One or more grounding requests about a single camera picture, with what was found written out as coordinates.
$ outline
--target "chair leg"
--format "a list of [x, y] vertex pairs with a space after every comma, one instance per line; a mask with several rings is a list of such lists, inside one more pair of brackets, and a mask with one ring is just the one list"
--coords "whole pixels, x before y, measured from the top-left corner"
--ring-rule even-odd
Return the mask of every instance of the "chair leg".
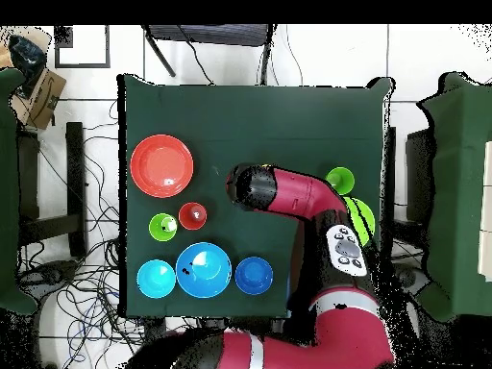
[[270, 43], [267, 42], [263, 48], [263, 63], [261, 65], [261, 80], [259, 82], [261, 86], [267, 85], [266, 71], [268, 68], [269, 58], [270, 58]]
[[171, 67], [171, 65], [169, 65], [169, 62], [166, 60], [166, 58], [164, 57], [164, 55], [160, 51], [158, 45], [156, 44], [154, 39], [149, 35], [147, 30], [145, 30], [145, 38], [147, 38], [147, 42], [149, 43], [149, 45], [152, 47], [152, 49], [154, 50], [154, 52], [158, 56], [162, 65], [164, 65], [165, 69], [167, 69], [167, 72], [169, 72], [169, 75], [171, 75], [171, 77], [174, 78], [176, 76], [176, 73], [173, 71], [173, 68]]

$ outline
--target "blue bowl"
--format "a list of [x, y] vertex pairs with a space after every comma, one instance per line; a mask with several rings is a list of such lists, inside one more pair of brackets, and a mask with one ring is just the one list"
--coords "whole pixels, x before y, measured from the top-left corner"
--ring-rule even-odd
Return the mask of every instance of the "blue bowl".
[[246, 258], [237, 265], [234, 278], [237, 287], [246, 294], [261, 294], [272, 285], [272, 266], [264, 258]]
[[172, 266], [163, 260], [149, 260], [143, 263], [136, 274], [136, 285], [151, 299], [167, 296], [176, 284]]
[[231, 281], [231, 261], [213, 243], [195, 243], [178, 257], [176, 274], [178, 283], [186, 293], [207, 299], [220, 294]]

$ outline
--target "floor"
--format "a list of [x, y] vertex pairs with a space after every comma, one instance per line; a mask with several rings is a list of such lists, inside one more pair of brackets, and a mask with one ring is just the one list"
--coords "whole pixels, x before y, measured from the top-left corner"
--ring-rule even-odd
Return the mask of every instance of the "floor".
[[[53, 35], [53, 27], [41, 27]], [[375, 77], [390, 76], [396, 81], [392, 96], [391, 125], [397, 129], [397, 168], [395, 213], [405, 219], [406, 210], [406, 135], [428, 127], [425, 115], [415, 103], [437, 91], [439, 76], [449, 71], [464, 71], [474, 80], [492, 81], [491, 26], [472, 25], [280, 25], [274, 35], [273, 66], [268, 69], [268, 83], [276, 86], [272, 67], [279, 86], [298, 86], [301, 78], [305, 86], [366, 86]], [[65, 123], [82, 121], [87, 128], [85, 138], [95, 135], [117, 137], [117, 126], [101, 126], [114, 123], [117, 111], [116, 75], [136, 74], [154, 84], [206, 84], [207, 80], [194, 60], [191, 49], [185, 43], [160, 41], [159, 48], [177, 72], [171, 78], [143, 37], [139, 26], [110, 26], [110, 68], [61, 68], [55, 69], [54, 43], [48, 52], [48, 67], [63, 76], [67, 82], [56, 108], [56, 126], [39, 133], [41, 149], [57, 171], [66, 174]], [[64, 63], [104, 63], [104, 26], [75, 26], [73, 49], [61, 49]], [[289, 51], [290, 45], [298, 66]], [[197, 44], [198, 57], [211, 79], [222, 85], [254, 85], [258, 81], [260, 48]], [[118, 208], [117, 142], [94, 138], [86, 143], [86, 153], [105, 172], [103, 197]], [[87, 166], [100, 179], [101, 170], [89, 162]], [[38, 203], [40, 216], [66, 213], [66, 187], [43, 157], [39, 157]], [[94, 219], [101, 214], [98, 206], [98, 185], [87, 172], [86, 197], [90, 208], [87, 228], [94, 226]], [[117, 237], [118, 226], [111, 222], [100, 223], [105, 239]], [[89, 233], [88, 246], [99, 242], [97, 229]], [[66, 236], [48, 239], [46, 249], [37, 261], [69, 258]], [[39, 245], [28, 248], [30, 257]], [[104, 261], [103, 252], [95, 251], [87, 264], [99, 265]], [[85, 271], [93, 270], [87, 266]], [[424, 280], [419, 277], [417, 283]], [[111, 280], [117, 287], [117, 278]], [[86, 293], [74, 292], [79, 301], [89, 298]], [[40, 350], [45, 362], [53, 361], [59, 369], [69, 358], [67, 331], [73, 336], [79, 331], [72, 324], [73, 316], [80, 316], [71, 298], [65, 292], [51, 295], [41, 314]], [[87, 312], [89, 303], [83, 307]], [[169, 319], [168, 326], [180, 326], [180, 318]], [[94, 369], [94, 360], [106, 352], [106, 359], [97, 369], [121, 369], [131, 352], [126, 344], [109, 347], [106, 339], [97, 339], [95, 333], [81, 351], [85, 358], [74, 361], [69, 369]]]

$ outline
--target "chair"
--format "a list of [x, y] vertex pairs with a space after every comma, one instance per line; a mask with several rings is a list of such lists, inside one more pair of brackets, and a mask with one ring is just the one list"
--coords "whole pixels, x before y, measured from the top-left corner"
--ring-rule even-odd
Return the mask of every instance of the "chair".
[[155, 39], [202, 42], [224, 45], [263, 46], [260, 85], [266, 85], [266, 69], [276, 24], [199, 24], [142, 25], [145, 37], [171, 77], [176, 73], [166, 60]]

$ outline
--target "green cup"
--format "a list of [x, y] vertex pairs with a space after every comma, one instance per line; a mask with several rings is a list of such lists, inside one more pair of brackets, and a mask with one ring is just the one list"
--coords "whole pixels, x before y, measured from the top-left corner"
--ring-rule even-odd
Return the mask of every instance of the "green cup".
[[358, 240], [360, 240], [360, 246], [365, 246], [365, 244], [369, 241], [370, 236], [365, 228], [364, 221], [360, 217], [360, 214], [362, 214], [365, 219], [372, 236], [374, 234], [374, 230], [376, 229], [376, 220], [374, 218], [373, 211], [371, 211], [366, 204], [357, 198], [343, 197], [343, 199], [347, 203], [350, 219], [356, 229]]
[[325, 180], [330, 183], [340, 195], [348, 194], [354, 188], [356, 179], [352, 171], [345, 167], [336, 167], [330, 171]]
[[171, 240], [178, 230], [178, 223], [174, 216], [167, 213], [154, 215], [149, 223], [150, 235], [159, 242]]

